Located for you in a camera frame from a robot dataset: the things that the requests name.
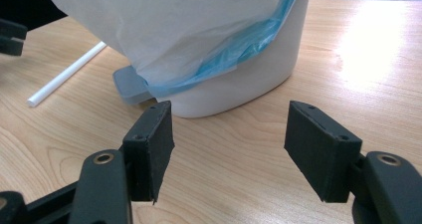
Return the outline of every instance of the wood grain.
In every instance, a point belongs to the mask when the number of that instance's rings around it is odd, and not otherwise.
[[[134,203],[134,222],[352,223],[352,196],[321,203],[284,151],[290,100],[331,115],[363,139],[363,153],[392,152],[422,172],[421,11],[418,2],[311,0],[287,81],[227,112],[173,118],[176,147],[158,202]],[[0,190],[30,202],[76,181],[84,159],[119,148],[153,104],[120,100],[111,75],[128,60],[106,48],[27,107],[98,41],[66,18],[30,32],[22,57],[0,55]]]

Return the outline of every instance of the white plastic straw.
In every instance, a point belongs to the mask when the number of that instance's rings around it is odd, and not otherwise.
[[[39,91],[33,94],[27,100],[28,105],[30,107],[36,107],[41,101],[43,101],[47,96],[49,96],[53,91],[61,86],[69,77],[71,77],[75,72],[83,67],[84,64],[86,64],[105,47],[106,44],[104,42],[99,42],[96,46],[81,56],[77,61],[62,71],[58,76],[43,86]]]

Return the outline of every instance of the metal screw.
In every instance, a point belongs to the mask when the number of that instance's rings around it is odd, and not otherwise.
[[[114,155],[109,152],[100,153],[94,158],[95,164],[106,164],[114,159]]]
[[[391,165],[391,166],[400,166],[401,165],[401,161],[392,155],[388,155],[388,154],[378,154],[376,156],[378,158],[378,160],[380,160],[381,162],[387,164],[387,165]]]

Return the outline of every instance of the table surface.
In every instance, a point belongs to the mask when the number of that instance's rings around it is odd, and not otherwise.
[[[153,101],[128,106],[105,48],[36,108],[26,99],[99,40],[70,18],[31,31],[22,57],[0,55],[0,190],[26,202],[79,178],[90,154],[119,148]],[[269,93],[216,115],[173,117],[175,149],[158,202],[135,223],[352,223],[321,203],[283,149],[290,100],[312,104],[422,173],[422,3],[311,0],[297,66]]]

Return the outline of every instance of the plastic bag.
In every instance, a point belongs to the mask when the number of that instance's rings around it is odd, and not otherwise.
[[[155,97],[236,68],[276,37],[294,0],[53,0],[128,57]]]

